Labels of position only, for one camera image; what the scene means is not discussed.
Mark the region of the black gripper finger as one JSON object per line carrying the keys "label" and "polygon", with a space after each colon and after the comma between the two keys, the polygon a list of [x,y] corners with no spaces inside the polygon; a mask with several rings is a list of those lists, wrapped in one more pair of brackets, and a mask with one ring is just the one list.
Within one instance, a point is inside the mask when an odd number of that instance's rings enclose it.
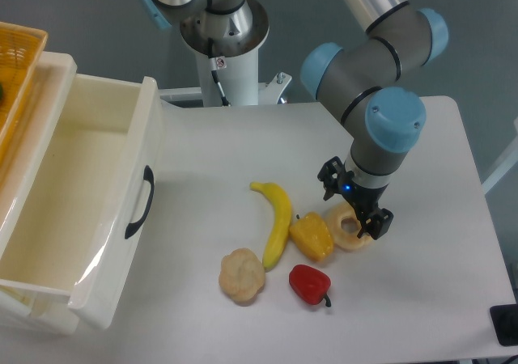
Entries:
{"label": "black gripper finger", "polygon": [[317,174],[324,191],[323,200],[328,201],[334,195],[342,194],[341,177],[344,167],[339,157],[334,156],[326,161]]}
{"label": "black gripper finger", "polygon": [[360,222],[360,230],[357,234],[358,239],[369,236],[374,240],[378,240],[389,230],[394,215],[385,208],[375,208],[372,212],[366,214],[361,213],[358,216]]}

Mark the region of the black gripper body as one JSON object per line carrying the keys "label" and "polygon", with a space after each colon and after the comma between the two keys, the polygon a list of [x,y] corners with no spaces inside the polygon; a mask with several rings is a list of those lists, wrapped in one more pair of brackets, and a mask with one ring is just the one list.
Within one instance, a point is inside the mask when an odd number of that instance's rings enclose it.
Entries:
{"label": "black gripper body", "polygon": [[338,177],[339,191],[357,218],[367,218],[379,208],[379,199],[387,187],[387,184],[379,188],[363,187],[355,182],[352,171],[343,172]]}

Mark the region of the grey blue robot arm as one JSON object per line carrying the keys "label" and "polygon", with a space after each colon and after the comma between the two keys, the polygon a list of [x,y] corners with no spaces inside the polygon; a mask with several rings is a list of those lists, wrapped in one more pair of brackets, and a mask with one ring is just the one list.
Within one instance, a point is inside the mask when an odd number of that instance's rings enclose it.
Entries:
{"label": "grey blue robot arm", "polygon": [[[325,196],[343,197],[359,220],[359,235],[378,239],[393,220],[379,199],[426,121],[422,101],[397,82],[444,51],[448,27],[441,15],[416,10],[408,0],[345,1],[367,41],[349,52],[334,43],[318,46],[305,58],[300,79],[353,139],[347,158],[330,159],[318,174]],[[205,106],[259,103],[265,89],[258,83],[257,53],[270,26],[258,1],[142,3],[159,28],[180,26],[197,58]]]}

